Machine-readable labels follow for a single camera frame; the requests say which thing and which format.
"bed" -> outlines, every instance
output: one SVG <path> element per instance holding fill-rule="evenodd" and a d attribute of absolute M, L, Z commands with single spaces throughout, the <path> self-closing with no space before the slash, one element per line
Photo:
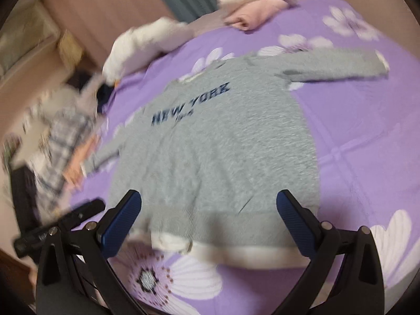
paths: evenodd
<path fill-rule="evenodd" d="M 256 31 L 213 30 L 155 60 L 147 71 L 121 81 L 108 104 L 102 142 L 110 141 L 171 80 L 185 79 L 213 60 L 250 51 L 275 55 L 331 46 L 375 49 L 390 67 L 388 79 L 290 86 L 316 144 L 321 187 L 317 217 L 338 228 L 371 228 L 389 310 L 420 262 L 420 63 L 365 23 L 347 2 L 301 0 L 299 7 Z M 110 162 L 88 177 L 71 205 L 96 197 L 106 200 L 116 164 Z M 217 249 L 193 243 L 190 254 L 180 255 L 129 242 L 111 264 L 134 297 L 157 309 L 179 315 L 254 315 L 270 314 L 307 262 L 293 252 L 279 256 L 270 248 Z M 146 267 L 153 268 L 162 283 L 157 295 L 142 290 L 139 274 Z M 330 287 L 327 282 L 320 300 Z"/>

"floral pattern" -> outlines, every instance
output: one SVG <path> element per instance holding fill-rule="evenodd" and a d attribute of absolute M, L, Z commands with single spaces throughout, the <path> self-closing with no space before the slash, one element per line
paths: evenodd
<path fill-rule="evenodd" d="M 199 58 L 195 62 L 194 66 L 192 67 L 191 72 L 187 73 L 186 75 L 183 75 L 181 78 L 179 78 L 179 80 L 184 81 L 188 78 L 194 77 L 196 74 L 203 71 L 212 62 L 214 62 L 215 60 L 218 60 L 221 57 L 222 53 L 223 53 L 223 48 L 218 47 L 212 50 L 212 52 L 210 52 L 210 54 L 206 58 L 204 57 Z M 231 52 L 231 53 L 226 54 L 224 57 L 220 58 L 220 60 L 227 60 L 234 57 L 235 57 L 234 53 Z"/>
<path fill-rule="evenodd" d="M 366 21 L 359 19 L 356 14 L 348 8 L 343 10 L 337 7 L 330 7 L 331 16 L 324 16 L 323 22 L 335 33 L 350 37 L 355 33 L 366 41 L 379 40 L 379 31 Z"/>
<path fill-rule="evenodd" d="M 199 315 L 178 297 L 213 299 L 222 290 L 222 278 L 213 264 L 190 256 L 171 258 L 174 258 L 172 253 L 156 251 L 141 243 L 127 243 L 110 262 L 128 268 L 125 287 L 136 299 L 169 314 Z"/>
<path fill-rule="evenodd" d="M 411 218 L 403 209 L 393 214 L 387 229 L 382 225 L 375 225 L 370 229 L 381 261 L 385 289 L 388 289 L 400 282 L 420 263 L 420 239 L 401 261 L 407 250 L 412 229 Z"/>
<path fill-rule="evenodd" d="M 259 56 L 275 56 L 281 53 L 296 53 L 302 51 L 310 51 L 315 48 L 331 48 L 333 42 L 322 36 L 316 36 L 311 39 L 306 39 L 300 34 L 291 35 L 280 35 L 279 36 L 280 46 L 268 46 L 263 47 L 258 51 Z M 304 83 L 294 82 L 289 85 L 289 90 L 297 90 L 301 88 Z"/>

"metal screw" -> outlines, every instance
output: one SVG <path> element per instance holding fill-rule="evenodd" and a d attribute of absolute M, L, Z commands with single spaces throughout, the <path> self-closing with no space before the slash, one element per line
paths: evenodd
<path fill-rule="evenodd" d="M 85 229 L 87 229 L 88 231 L 94 230 L 96 229 L 96 221 L 90 221 L 86 224 Z"/>
<path fill-rule="evenodd" d="M 370 229 L 367 226 L 362 226 L 361 230 L 364 234 L 369 234 L 370 233 Z"/>
<path fill-rule="evenodd" d="M 332 225 L 331 223 L 329 223 L 328 221 L 323 221 L 323 222 L 321 223 L 321 227 L 322 227 L 324 230 L 330 230 L 330 229 L 332 229 L 332 228 L 333 228 L 333 225 Z"/>
<path fill-rule="evenodd" d="M 48 230 L 49 235 L 55 235 L 58 232 L 58 227 L 54 226 Z"/>

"black mount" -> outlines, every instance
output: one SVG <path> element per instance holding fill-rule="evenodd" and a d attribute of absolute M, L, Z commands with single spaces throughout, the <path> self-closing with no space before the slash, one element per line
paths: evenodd
<path fill-rule="evenodd" d="M 36 287 L 39 315 L 166 314 L 136 301 L 123 287 L 107 258 L 114 256 L 141 209 L 141 197 L 129 191 L 100 222 L 82 230 L 49 230 L 42 252 Z M 288 190 L 277 195 L 277 209 L 302 255 L 310 263 L 298 283 L 272 315 L 383 315 L 384 283 L 372 234 L 336 229 L 300 206 Z M 331 269 L 335 256 L 344 260 L 328 299 L 310 308 Z M 82 255 L 95 287 L 108 308 L 88 295 L 75 255 Z"/>

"gray sweater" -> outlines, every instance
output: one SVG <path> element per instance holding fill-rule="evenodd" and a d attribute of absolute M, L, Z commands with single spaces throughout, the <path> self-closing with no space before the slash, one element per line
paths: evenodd
<path fill-rule="evenodd" d="M 213 62 L 190 82 L 170 83 L 85 170 L 120 156 L 107 207 L 138 190 L 134 227 L 142 230 L 215 245 L 292 246 L 277 193 L 289 189 L 314 213 L 320 198 L 313 139 L 288 85 L 386 73 L 365 50 Z"/>

